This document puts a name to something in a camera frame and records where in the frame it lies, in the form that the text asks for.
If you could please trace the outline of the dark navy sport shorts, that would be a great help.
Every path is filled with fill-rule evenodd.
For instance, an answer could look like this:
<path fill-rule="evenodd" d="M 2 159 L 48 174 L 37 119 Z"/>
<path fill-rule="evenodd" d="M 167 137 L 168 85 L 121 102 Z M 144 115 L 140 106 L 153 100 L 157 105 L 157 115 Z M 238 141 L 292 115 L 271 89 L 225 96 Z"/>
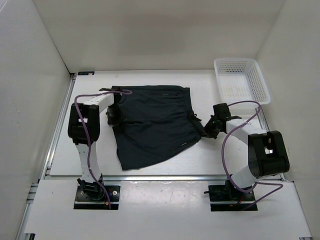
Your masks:
<path fill-rule="evenodd" d="M 138 170 L 173 158 L 202 138 L 191 90 L 179 85 L 121 86 L 124 121 L 113 126 L 122 170 Z"/>

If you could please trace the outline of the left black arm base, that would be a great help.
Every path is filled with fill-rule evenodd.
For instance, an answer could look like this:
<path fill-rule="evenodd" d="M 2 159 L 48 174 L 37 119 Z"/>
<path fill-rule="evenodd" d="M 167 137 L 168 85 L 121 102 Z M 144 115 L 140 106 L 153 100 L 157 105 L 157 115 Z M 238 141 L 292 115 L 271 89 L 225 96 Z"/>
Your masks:
<path fill-rule="evenodd" d="M 75 210 L 118 210 L 121 186 L 105 185 L 104 189 L 96 182 L 85 183 L 79 178 L 73 208 Z"/>

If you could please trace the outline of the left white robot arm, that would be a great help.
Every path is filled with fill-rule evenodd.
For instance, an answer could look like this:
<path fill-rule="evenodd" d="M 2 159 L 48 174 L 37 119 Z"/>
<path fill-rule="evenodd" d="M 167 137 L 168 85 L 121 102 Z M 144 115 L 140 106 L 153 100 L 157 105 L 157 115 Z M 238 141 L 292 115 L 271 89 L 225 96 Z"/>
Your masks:
<path fill-rule="evenodd" d="M 87 189 L 93 200 L 105 194 L 103 175 L 99 168 L 96 143 L 101 133 L 101 113 L 106 112 L 107 124 L 117 126 L 125 121 L 119 107 L 123 95 L 132 94 L 128 89 L 102 88 L 94 94 L 80 94 L 70 108 L 67 134 L 75 144 L 80 157 L 82 176 L 79 184 Z"/>

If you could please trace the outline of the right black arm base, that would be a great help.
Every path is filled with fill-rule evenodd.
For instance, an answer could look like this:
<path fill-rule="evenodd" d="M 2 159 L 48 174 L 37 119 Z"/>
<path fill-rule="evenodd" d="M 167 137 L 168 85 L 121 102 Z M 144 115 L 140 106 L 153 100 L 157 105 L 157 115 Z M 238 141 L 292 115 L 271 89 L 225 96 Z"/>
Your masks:
<path fill-rule="evenodd" d="M 209 185 L 203 194 L 209 196 L 211 212 L 258 211 L 253 191 L 244 193 L 232 186 Z"/>

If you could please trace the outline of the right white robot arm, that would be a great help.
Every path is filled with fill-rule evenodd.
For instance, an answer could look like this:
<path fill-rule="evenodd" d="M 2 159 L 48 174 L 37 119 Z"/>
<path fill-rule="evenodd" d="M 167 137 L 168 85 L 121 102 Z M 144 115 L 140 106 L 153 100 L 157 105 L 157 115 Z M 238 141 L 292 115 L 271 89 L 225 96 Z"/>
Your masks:
<path fill-rule="evenodd" d="M 289 171 L 289 158 L 279 131 L 265 131 L 239 116 L 219 118 L 212 115 L 203 128 L 203 134 L 216 139 L 219 133 L 226 134 L 221 146 L 221 161 L 230 182 L 225 186 L 224 193 L 230 200 L 251 192 L 262 179 Z M 247 145 L 247 165 L 233 174 L 229 173 L 225 160 L 225 147 L 230 136 Z"/>

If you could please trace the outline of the white perforated plastic basket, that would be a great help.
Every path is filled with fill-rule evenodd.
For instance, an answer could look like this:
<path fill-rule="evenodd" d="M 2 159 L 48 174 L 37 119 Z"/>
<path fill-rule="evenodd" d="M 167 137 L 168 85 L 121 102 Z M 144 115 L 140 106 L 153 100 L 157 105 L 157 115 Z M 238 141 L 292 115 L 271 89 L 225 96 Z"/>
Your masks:
<path fill-rule="evenodd" d="M 271 102 L 269 90 L 258 62 L 252 58 L 224 57 L 213 61 L 220 98 L 227 104 L 255 101 Z"/>

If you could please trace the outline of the small dark label sticker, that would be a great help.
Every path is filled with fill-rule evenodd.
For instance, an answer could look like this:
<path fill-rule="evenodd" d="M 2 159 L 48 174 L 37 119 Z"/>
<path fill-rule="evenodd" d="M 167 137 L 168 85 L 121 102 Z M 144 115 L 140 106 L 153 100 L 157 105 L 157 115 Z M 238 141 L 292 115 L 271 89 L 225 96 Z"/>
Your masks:
<path fill-rule="evenodd" d="M 78 76 L 93 76 L 95 71 L 79 71 L 77 73 Z"/>

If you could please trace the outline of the front aluminium rail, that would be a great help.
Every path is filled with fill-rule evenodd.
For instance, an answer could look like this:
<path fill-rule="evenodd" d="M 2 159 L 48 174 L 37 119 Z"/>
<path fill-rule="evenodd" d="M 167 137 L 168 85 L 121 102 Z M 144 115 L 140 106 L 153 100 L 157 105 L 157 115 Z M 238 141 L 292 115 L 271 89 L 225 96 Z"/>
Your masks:
<path fill-rule="evenodd" d="M 75 175 L 46 175 L 44 180 L 76 180 Z M 104 175 L 104 181 L 224 181 L 225 175 Z M 264 180 L 284 180 L 281 175 L 271 176 Z"/>

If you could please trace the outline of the left aluminium frame rail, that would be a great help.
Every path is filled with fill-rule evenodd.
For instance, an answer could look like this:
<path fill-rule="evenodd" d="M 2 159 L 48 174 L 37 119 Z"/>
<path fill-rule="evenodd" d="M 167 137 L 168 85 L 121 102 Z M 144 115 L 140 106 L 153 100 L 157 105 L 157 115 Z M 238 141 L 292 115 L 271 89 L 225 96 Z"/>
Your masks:
<path fill-rule="evenodd" d="M 33 200 L 35 198 L 40 180 L 44 180 L 47 175 L 47 171 L 51 169 L 53 157 L 54 157 L 54 154 L 56 151 L 59 136 L 61 134 L 63 121 L 64 121 L 66 111 L 68 108 L 67 104 L 70 101 L 71 93 L 73 91 L 73 87 L 74 87 L 77 75 L 78 75 L 77 72 L 70 74 L 70 80 L 68 81 L 68 87 L 67 87 L 67 90 L 66 90 L 64 98 L 63 98 L 63 102 L 62 102 L 62 105 L 61 105 L 61 108 L 60 108 L 60 111 L 59 111 L 59 114 L 57 117 L 54 131 L 50 137 L 49 147 L 47 148 L 47 150 L 45 152 L 44 159 L 42 161 L 42 165 L 41 165 L 42 168 L 40 169 L 40 173 L 39 173 L 37 179 L 35 180 L 35 182 L 31 183 L 31 185 L 28 189 L 27 199 L 25 202 L 25 208 L 24 208 L 23 215 L 22 215 L 22 218 L 21 218 L 21 221 L 19 224 L 18 231 L 15 236 L 16 240 L 33 240 L 35 237 L 34 233 L 24 233 L 25 225 L 27 222 L 27 215 L 31 209 L 31 204 L 33 203 Z"/>

